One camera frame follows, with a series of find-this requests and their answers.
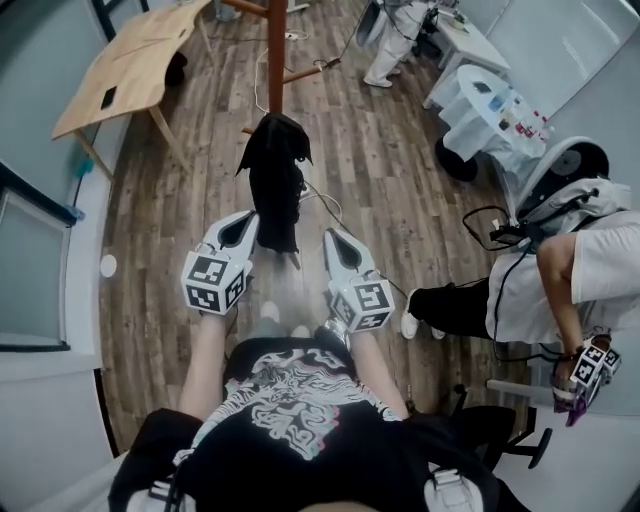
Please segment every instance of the human leg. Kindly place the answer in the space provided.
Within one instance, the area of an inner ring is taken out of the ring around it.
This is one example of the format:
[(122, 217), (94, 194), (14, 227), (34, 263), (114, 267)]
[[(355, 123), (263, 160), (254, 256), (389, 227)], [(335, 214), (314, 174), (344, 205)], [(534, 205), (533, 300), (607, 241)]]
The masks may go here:
[(391, 13), (391, 20), (387, 22), (384, 29), (378, 54), (364, 78), (365, 83), (378, 87), (391, 86), (387, 76), (392, 73), (400, 59), (411, 50), (427, 10), (427, 4), (413, 2)]
[[(485, 326), (488, 300), (488, 279), (460, 288), (453, 285), (421, 288), (412, 293), (403, 324), (413, 319), (449, 334), (490, 339)], [(405, 337), (412, 337), (404, 331), (403, 328)]]
[(402, 395), (391, 377), (378, 342), (370, 332), (351, 335), (351, 357), (362, 383), (400, 419), (408, 418), (409, 411)]
[(191, 344), (191, 361), (178, 411), (205, 421), (222, 403), (225, 317), (205, 315)]

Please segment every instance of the white wall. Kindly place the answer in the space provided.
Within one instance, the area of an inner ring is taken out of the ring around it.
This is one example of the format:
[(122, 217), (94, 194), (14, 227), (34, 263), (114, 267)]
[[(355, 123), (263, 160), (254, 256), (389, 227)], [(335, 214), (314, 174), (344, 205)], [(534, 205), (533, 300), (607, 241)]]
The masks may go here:
[(611, 177), (631, 185), (640, 208), (640, 30), (580, 93), (551, 118), (558, 136), (586, 135), (611, 161)]
[(113, 459), (90, 371), (0, 383), (0, 411), (0, 503), (9, 512)]
[(512, 0), (489, 40), (511, 66), (514, 88), (549, 117), (606, 64), (638, 22), (621, 0)]
[(15, 2), (0, 16), (0, 160), (62, 204), (85, 156), (51, 132), (103, 46), (85, 0)]
[[(82, 1), (87, 25), (103, 38), (89, 1)], [(134, 0), (122, 5), (118, 25), (127, 12), (137, 12)], [(112, 169), (128, 121), (108, 121), (98, 130), (94, 147)], [(0, 503), (8, 512), (59, 495), (112, 460), (93, 378), (101, 365), (98, 272), (109, 189), (94, 169), (78, 192), (86, 217), (72, 228), (68, 250), (65, 324), (71, 350), (0, 353)]]
[(537, 468), (503, 455), (495, 470), (532, 512), (619, 512), (640, 484), (640, 418), (587, 415), (566, 428), (566, 415), (538, 409), (537, 444), (553, 428)]
[[(610, 160), (611, 178), (630, 185), (640, 208), (640, 29), (618, 54), (550, 123), (558, 138), (586, 135), (600, 144)], [(637, 331), (620, 334), (614, 343), (623, 366), (594, 404), (600, 412), (640, 415), (640, 340)]]

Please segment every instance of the hanging black garment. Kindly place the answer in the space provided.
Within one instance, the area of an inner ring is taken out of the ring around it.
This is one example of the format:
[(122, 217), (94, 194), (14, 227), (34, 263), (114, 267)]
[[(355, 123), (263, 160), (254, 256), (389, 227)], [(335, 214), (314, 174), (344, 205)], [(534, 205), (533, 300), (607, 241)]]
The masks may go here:
[(283, 114), (267, 114), (249, 139), (236, 176), (249, 169), (249, 183), (260, 214), (258, 243), (277, 252), (298, 252), (295, 224), (300, 213), (302, 172), (295, 161), (311, 162), (309, 137)]

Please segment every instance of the person's arm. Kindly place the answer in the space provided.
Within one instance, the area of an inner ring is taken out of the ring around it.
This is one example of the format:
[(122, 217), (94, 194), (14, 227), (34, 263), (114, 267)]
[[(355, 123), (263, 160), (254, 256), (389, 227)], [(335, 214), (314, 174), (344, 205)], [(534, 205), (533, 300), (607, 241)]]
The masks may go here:
[(391, 378), (378, 342), (370, 332), (357, 332), (351, 335), (351, 357), (362, 383), (400, 419), (408, 418), (407, 406)]
[(205, 315), (191, 344), (191, 362), (178, 411), (202, 421), (222, 404), (225, 317)]
[(544, 292), (569, 355), (583, 344), (580, 316), (571, 296), (575, 251), (576, 233), (569, 233), (548, 238), (536, 253)]

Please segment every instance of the black chair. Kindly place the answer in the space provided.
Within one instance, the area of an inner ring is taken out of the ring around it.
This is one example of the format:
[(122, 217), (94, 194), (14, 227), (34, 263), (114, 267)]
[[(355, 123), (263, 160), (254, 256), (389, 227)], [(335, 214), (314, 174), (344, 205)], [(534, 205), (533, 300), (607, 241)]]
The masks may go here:
[(440, 166), (452, 178), (459, 181), (473, 181), (478, 175), (478, 163), (475, 157), (465, 162), (457, 153), (444, 146), (442, 137), (436, 142), (434, 152)]
[(436, 16), (438, 16), (437, 9), (428, 13), (427, 17), (424, 19), (424, 22), (422, 23), (422, 30), (420, 30), (420, 34), (418, 34), (416, 39), (416, 43), (418, 44), (411, 48), (411, 53), (413, 53), (415, 57), (419, 57), (424, 54), (430, 59), (437, 59), (442, 55), (442, 51), (438, 48), (438, 45), (431, 40), (431, 36), (438, 31), (433, 22)]
[[(461, 418), (464, 415), (463, 410), (471, 411), (472, 409), (481, 409), (481, 407), (479, 408), (471, 407), (469, 409), (464, 409), (464, 402), (467, 398), (467, 390), (463, 384), (458, 384), (454, 388), (454, 391), (459, 395), (459, 398), (458, 398), (458, 402), (456, 403), (454, 412), (451, 416), (452, 420), (455, 420), (456, 418)], [(493, 408), (493, 409), (495, 410), (502, 409), (505, 412), (512, 411), (512, 414), (501, 415), (502, 418), (510, 418), (505, 420), (508, 424), (499, 425), (499, 427), (503, 431), (506, 431), (506, 432), (512, 431), (513, 423), (515, 422), (515, 411), (507, 407), (499, 407), (499, 408)], [(547, 449), (547, 446), (549, 446), (551, 435), (553, 434), (553, 429), (547, 428), (542, 434), (542, 439), (540, 439), (540, 443), (538, 443), (537, 446), (520, 446), (519, 443), (524, 441), (526, 438), (528, 438), (531, 434), (535, 432), (535, 426), (536, 426), (536, 409), (533, 407), (529, 407), (529, 411), (527, 414), (526, 430), (515, 439), (508, 441), (506, 444), (500, 441), (494, 441), (494, 442), (500, 442), (500, 445), (501, 445), (500, 451), (502, 453), (510, 453), (512, 455), (523, 455), (526, 457), (531, 457), (531, 461), (529, 462), (529, 469), (533, 469), (540, 463), (540, 460), (542, 459), (542, 456), (544, 455)], [(481, 455), (481, 458), (485, 462), (487, 462), (487, 458), (490, 458), (491, 461), (487, 465), (490, 467), (491, 470), (493, 470), (499, 458), (499, 457), (498, 458), (495, 457), (495, 446), (493, 447), (493, 450), (492, 450), (491, 442), (484, 443), (484, 445), (478, 446), (476, 451), (481, 450), (482, 448), (484, 448), (484, 450), (482, 450), (484, 454)]]

